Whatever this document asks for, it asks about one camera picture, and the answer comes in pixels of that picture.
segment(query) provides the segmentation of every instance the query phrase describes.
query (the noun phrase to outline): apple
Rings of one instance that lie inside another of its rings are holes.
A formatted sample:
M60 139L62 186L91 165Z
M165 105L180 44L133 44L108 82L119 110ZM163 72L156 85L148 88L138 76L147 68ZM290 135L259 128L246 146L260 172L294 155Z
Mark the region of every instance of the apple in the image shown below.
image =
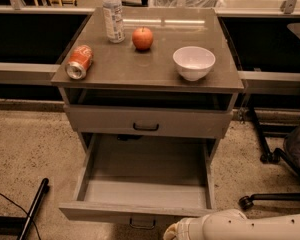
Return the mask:
M153 42L152 31L145 27L135 29L132 33L132 42L138 50L148 50Z

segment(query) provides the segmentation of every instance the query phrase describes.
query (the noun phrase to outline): cabinet top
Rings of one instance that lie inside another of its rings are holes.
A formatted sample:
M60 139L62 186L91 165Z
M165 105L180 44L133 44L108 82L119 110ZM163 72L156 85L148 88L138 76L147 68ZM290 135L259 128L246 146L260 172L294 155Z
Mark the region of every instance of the cabinet top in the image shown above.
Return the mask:
M108 41L102 8L96 8L72 49L52 79L68 88L109 88L194 92L239 92L243 84L213 9L123 8L126 38L119 44ZM132 43L137 27L152 30L151 48L140 52ZM93 50L87 76L73 80L65 66L73 49L86 44ZM173 53L184 46L200 46L214 53L216 63L204 78L189 82L176 71Z

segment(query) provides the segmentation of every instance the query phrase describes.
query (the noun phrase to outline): drawer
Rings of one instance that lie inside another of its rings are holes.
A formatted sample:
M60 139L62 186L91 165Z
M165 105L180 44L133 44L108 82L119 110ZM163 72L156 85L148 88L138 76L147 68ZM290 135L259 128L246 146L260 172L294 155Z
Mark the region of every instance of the drawer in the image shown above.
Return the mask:
M74 131L109 134L223 138L232 112L66 105Z
M70 220L168 225L214 210L204 139L94 134L75 189L60 204Z

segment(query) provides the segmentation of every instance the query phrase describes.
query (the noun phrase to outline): white bowl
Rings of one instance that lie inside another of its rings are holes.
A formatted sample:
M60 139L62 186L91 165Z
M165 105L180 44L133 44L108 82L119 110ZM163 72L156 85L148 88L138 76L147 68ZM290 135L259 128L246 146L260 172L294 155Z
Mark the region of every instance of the white bowl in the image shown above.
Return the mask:
M178 73L188 81L197 81L206 76L216 62L216 57L207 49L187 46L175 51L173 60Z

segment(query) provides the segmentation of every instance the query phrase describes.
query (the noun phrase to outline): clear plastic bottle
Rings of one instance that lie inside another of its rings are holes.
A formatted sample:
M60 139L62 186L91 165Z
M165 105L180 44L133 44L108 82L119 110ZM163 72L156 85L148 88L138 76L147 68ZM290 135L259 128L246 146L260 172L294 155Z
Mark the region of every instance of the clear plastic bottle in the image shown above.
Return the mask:
M109 40L112 43L122 42L125 35L121 0L103 0L103 16Z

